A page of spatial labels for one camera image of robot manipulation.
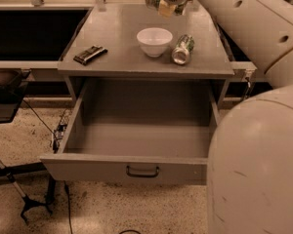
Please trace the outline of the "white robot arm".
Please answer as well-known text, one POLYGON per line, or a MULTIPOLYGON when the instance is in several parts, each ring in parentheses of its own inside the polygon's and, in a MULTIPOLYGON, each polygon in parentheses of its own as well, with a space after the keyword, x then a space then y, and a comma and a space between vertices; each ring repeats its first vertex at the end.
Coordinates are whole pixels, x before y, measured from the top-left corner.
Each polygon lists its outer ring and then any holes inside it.
POLYGON ((272 86, 234 107, 213 135, 208 234, 293 234, 293 6, 284 0, 198 2, 272 86))

